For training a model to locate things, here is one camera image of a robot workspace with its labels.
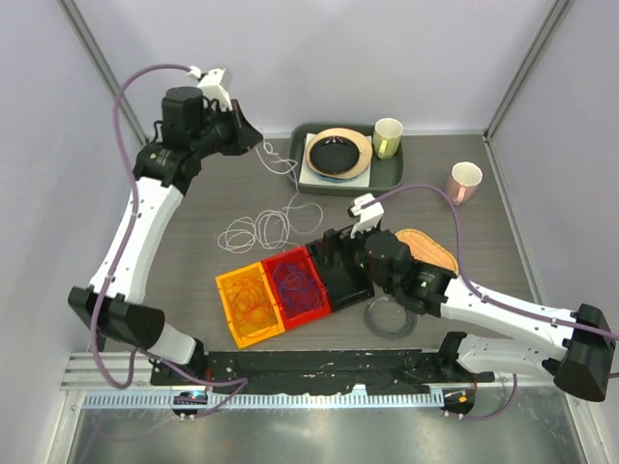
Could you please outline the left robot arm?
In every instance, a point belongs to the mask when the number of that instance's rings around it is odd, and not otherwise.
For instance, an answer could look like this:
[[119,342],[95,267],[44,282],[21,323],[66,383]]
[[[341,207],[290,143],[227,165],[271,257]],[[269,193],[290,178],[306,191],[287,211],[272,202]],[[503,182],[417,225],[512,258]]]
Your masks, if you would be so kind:
[[263,137],[221,86],[175,87],[162,99],[162,138],[130,164],[130,198],[106,257],[69,305],[95,336],[124,342],[172,362],[184,385],[206,372],[202,343],[144,305],[147,278],[163,232],[208,156],[241,156]]

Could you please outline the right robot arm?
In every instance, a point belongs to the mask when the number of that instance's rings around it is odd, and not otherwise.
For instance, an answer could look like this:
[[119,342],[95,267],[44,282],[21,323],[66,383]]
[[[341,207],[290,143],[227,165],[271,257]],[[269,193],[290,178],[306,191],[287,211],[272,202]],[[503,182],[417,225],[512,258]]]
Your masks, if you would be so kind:
[[616,347],[603,312],[532,304],[465,278],[455,257],[422,232],[330,229],[310,253],[328,289],[340,283],[380,287],[413,314],[462,321],[502,334],[483,340],[448,333],[436,367],[442,378],[502,371],[550,377],[577,398],[602,402]]

